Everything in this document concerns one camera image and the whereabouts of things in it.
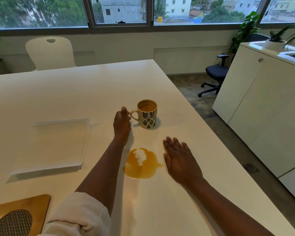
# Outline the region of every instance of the chair base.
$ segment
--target chair base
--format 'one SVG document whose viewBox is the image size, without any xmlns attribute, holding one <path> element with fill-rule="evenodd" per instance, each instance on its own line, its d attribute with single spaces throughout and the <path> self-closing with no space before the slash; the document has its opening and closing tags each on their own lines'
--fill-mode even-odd
<svg viewBox="0 0 295 236">
<path fill-rule="evenodd" d="M 220 81 L 218 81 L 218 82 L 219 82 L 219 85 L 218 86 L 213 85 L 213 84 L 208 84 L 208 83 L 201 84 L 201 87 L 204 87 L 205 85 L 207 85 L 207 86 L 210 86 L 212 88 L 211 89 L 208 89 L 206 91 L 203 91 L 201 93 L 198 93 L 198 97 L 201 97 L 203 93 L 208 93 L 208 92 L 212 92 L 212 91 L 216 91 L 215 94 L 218 94 L 219 91 L 220 91 L 220 88 L 222 86 L 222 83 L 223 83 L 223 82 L 220 82 Z"/>
</svg>

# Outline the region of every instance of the patterned mug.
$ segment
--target patterned mug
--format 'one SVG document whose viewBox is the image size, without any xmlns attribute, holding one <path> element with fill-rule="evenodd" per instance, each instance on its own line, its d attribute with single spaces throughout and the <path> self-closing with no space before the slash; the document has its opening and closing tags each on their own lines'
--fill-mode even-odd
<svg viewBox="0 0 295 236">
<path fill-rule="evenodd" d="M 134 118 L 132 114 L 138 113 L 138 119 Z M 156 125 L 157 103 L 151 99 L 144 99 L 138 102 L 137 109 L 130 112 L 130 116 L 137 120 L 139 126 L 145 129 L 150 129 Z"/>
</svg>

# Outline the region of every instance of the white plant pot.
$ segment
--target white plant pot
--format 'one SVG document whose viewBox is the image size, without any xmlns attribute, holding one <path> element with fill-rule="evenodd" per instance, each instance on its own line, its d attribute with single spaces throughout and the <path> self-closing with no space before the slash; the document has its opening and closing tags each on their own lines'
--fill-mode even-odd
<svg viewBox="0 0 295 236">
<path fill-rule="evenodd" d="M 273 50 L 276 52 L 282 52 L 284 46 L 286 45 L 286 41 L 283 42 L 272 42 L 269 39 L 263 44 L 262 48 L 267 50 Z"/>
</svg>

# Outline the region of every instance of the gray floor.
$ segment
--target gray floor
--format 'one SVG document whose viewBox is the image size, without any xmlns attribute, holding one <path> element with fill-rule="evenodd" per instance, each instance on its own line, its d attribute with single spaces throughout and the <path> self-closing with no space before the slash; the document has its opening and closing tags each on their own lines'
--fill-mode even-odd
<svg viewBox="0 0 295 236">
<path fill-rule="evenodd" d="M 216 84 L 215 80 L 206 74 L 169 76 L 169 79 L 295 228 L 295 198 L 214 112 L 212 106 L 216 98 L 215 91 L 198 97 L 199 92 L 211 88 L 202 88 L 200 85 L 203 82 Z"/>
</svg>

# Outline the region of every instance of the sleeve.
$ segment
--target sleeve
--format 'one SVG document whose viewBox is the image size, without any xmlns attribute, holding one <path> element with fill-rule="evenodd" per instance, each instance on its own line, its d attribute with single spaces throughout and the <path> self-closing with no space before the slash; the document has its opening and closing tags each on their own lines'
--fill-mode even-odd
<svg viewBox="0 0 295 236">
<path fill-rule="evenodd" d="M 107 208 L 86 193 L 70 194 L 48 219 L 40 236 L 107 236 Z"/>
</svg>

